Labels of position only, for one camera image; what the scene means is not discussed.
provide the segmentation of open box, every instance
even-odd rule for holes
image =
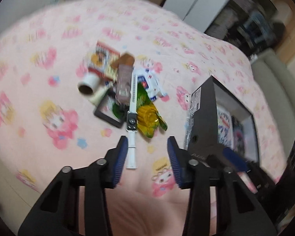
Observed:
[[[228,130],[221,126],[221,122],[228,124]],[[233,138],[226,144],[222,140],[227,137],[224,135],[223,138],[221,134]],[[213,76],[191,96],[185,147],[199,160],[215,154],[229,164],[222,151],[224,147],[230,147],[247,160],[259,163],[259,146],[252,113]]]

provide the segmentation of paper cup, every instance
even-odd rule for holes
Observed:
[[[79,91],[84,95],[92,95],[95,93],[101,78],[96,74],[87,73],[83,80],[78,83]]]

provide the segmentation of metal screw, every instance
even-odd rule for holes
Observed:
[[[62,168],[62,172],[63,173],[68,173],[70,171],[71,171],[71,167],[70,166],[65,166],[65,167]]]
[[[233,172],[233,169],[232,169],[231,167],[225,167],[225,168],[224,168],[224,171],[225,171],[226,173],[232,173],[232,172]]]
[[[130,123],[131,125],[134,125],[134,124],[136,123],[136,120],[135,120],[135,119],[129,119],[129,123]]]
[[[107,162],[107,161],[106,161],[105,159],[99,159],[99,160],[96,161],[96,163],[97,163],[98,165],[105,165],[106,162]]]
[[[199,164],[199,162],[195,159],[191,159],[188,161],[188,163],[191,165],[191,166],[197,166]]]

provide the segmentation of pink blanket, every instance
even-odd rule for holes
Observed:
[[[151,140],[137,134],[138,169],[124,170],[116,190],[128,196],[121,209],[141,219],[142,234],[181,235],[189,192],[175,184],[166,140],[175,136],[183,147],[190,94],[210,75],[253,112],[261,165],[281,176],[279,133],[241,51],[144,0],[74,0],[40,10],[0,37],[0,157],[23,183],[42,192],[63,166],[88,166],[126,135],[94,117],[77,89],[83,57],[97,41],[133,54],[135,67],[153,69],[168,93],[154,102],[168,130]]]

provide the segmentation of black cardboard box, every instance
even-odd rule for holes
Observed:
[[[240,128],[243,132],[244,151],[237,153],[247,160],[259,163],[258,138],[252,113],[213,76],[191,96],[192,127],[187,130],[188,137],[185,143],[188,152],[199,159],[215,154],[225,162],[222,151],[226,146],[219,142],[217,106],[227,110],[232,116],[230,123],[232,124],[235,118],[236,128]],[[228,147],[235,150],[235,145],[230,144]]]

